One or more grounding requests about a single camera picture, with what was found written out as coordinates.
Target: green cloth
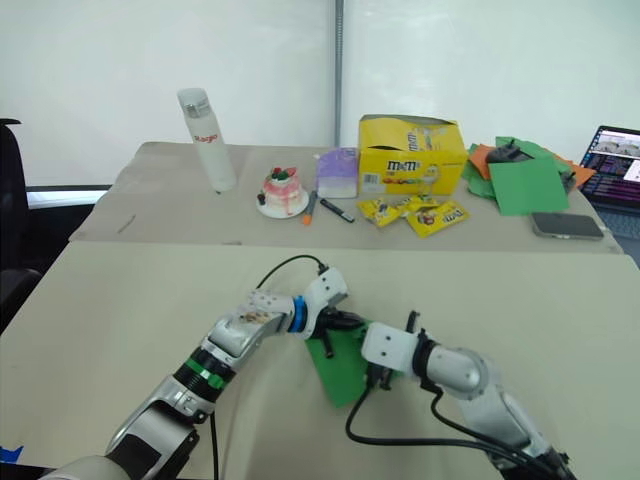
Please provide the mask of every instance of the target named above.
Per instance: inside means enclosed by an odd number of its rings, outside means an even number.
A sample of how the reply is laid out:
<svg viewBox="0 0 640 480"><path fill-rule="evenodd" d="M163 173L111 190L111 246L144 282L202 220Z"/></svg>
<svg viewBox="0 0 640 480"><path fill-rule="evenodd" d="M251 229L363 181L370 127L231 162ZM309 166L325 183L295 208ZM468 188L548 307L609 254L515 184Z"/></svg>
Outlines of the green cloth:
<svg viewBox="0 0 640 480"><path fill-rule="evenodd" d="M489 170L502 215L569 208L560 175L549 155L524 162L494 163L489 165Z"/></svg>
<svg viewBox="0 0 640 480"><path fill-rule="evenodd" d="M355 402L364 389L367 361L360 354L367 326L341 332L329 330L335 355L326 358L322 340L311 338L305 343L329 400L336 408Z"/></svg>

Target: laptop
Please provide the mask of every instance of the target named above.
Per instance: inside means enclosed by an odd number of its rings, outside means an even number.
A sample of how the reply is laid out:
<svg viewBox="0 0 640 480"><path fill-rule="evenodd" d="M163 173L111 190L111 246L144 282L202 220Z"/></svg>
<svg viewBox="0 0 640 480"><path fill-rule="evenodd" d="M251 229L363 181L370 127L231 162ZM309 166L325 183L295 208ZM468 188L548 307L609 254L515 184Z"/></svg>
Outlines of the laptop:
<svg viewBox="0 0 640 480"><path fill-rule="evenodd" d="M640 130L601 125L580 165L596 171L581 191L602 221L640 248Z"/></svg>

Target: white plate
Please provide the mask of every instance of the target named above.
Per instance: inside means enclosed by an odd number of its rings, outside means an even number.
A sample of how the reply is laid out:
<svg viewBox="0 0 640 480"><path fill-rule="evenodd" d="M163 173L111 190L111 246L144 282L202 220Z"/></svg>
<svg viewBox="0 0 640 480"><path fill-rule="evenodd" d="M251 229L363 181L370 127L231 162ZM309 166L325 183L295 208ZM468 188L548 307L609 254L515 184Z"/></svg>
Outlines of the white plate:
<svg viewBox="0 0 640 480"><path fill-rule="evenodd" d="M268 206L266 203L264 205L260 205L260 201L256 200L256 207L258 207L258 211L263 215L271 218L291 218L296 215L301 214L305 208L307 208L307 204L309 203L309 194L303 188L300 189L302 192L302 202L300 206L294 210L291 210L291 214L288 215L287 212L283 208L273 208Z"/></svg>

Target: gray tablecloth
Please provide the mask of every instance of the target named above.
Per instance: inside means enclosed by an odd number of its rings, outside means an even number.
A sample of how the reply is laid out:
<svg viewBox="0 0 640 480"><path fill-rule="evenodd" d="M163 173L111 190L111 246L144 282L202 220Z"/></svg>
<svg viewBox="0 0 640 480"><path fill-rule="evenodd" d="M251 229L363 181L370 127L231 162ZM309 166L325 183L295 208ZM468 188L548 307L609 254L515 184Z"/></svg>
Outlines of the gray tablecloth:
<svg viewBox="0 0 640 480"><path fill-rule="evenodd" d="M145 143L113 187L70 240L238 244L258 246L397 250L622 253L610 233L602 241L536 236L527 216L501 216L491 200L471 195L461 179L453 198L471 218L428 238L419 238L405 220L378 229L357 210L355 200L334 203L356 217L349 224L317 205L311 226L300 217L274 220L256 209L256 195L272 167L298 167L312 189L315 147L230 145L238 186L216 194L190 144ZM590 215L603 225L584 196L569 195L570 213Z"/></svg>

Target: black cable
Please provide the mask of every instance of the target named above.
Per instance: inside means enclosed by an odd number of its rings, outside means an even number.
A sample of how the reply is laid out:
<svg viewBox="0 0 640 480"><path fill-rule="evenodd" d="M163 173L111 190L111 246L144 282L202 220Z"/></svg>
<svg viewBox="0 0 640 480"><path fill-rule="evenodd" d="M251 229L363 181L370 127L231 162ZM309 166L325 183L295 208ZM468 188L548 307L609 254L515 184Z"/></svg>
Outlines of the black cable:
<svg viewBox="0 0 640 480"><path fill-rule="evenodd" d="M476 432L475 430L471 430L470 428L467 428L464 425L460 425L459 423L456 423L453 420L449 420L447 417L445 417L444 415L442 415L438 411L438 408L437 408L438 407L438 402L440 402L441 398L442 398L442 392L435 396L435 398L431 402L431 413L433 414L434 417L436 417L442 423L444 423L448 427L453 428L454 430L457 430L457 431L459 431L461 433L469 435L470 437L474 437L474 438L476 438L476 439L478 439L480 441L483 441L485 443L489 443L491 445L496 445L496 446L502 448L503 450L509 452L512 455L517 455L518 457L522 458L523 460L525 460L525 461L531 463L532 465L534 465L539 470L543 471L545 473L545 475L553 476L553 472L544 463L542 463L538 459L532 457L531 455L526 454L522 450L518 450L518 449L512 447L511 445L509 445L508 443L503 442L502 440L498 440L497 438L491 437L489 435L484 435L483 433Z"/></svg>
<svg viewBox="0 0 640 480"><path fill-rule="evenodd" d="M213 450L213 480L218 480L218 434L216 432L216 412L209 417L211 429L211 449Z"/></svg>
<svg viewBox="0 0 640 480"><path fill-rule="evenodd" d="M353 409L349 413L349 417L347 418L347 423L345 425L345 431L347 433L347 437L349 437L354 442L363 443L365 445L376 445L376 446L448 446L448 447L464 447L464 448L472 448L475 450L482 450L486 453L492 453L494 455L503 457L510 462L528 470L530 473L545 479L553 478L547 472L540 472L538 469L533 468L528 461L523 460L518 456L513 456L509 452L506 452L500 447L493 445L486 445L477 442L472 442L469 440L458 440L454 438L373 438L373 437L363 437L361 435L357 435L353 433L351 430L351 425L353 423L353 419L355 418L358 410L364 403L364 401L371 393L371 387L367 386L362 392L362 395L353 406Z"/></svg>
<svg viewBox="0 0 640 480"><path fill-rule="evenodd" d="M262 285L264 285L264 282L266 282L269 277L271 275L273 275L278 269L282 268L284 265L286 265L289 262L293 262L294 260L298 260L299 258L308 258L310 260L314 260L317 264L318 264L318 269L320 270L320 272L322 272L324 269L326 269L326 265L324 263L322 263L318 258L314 257L313 255L295 255L291 258L287 258L285 261L280 262L278 265L276 265L275 267L273 267L269 273L267 273L264 278L262 280L260 280L260 283L258 284L258 286L256 288L260 288L262 287Z"/></svg>

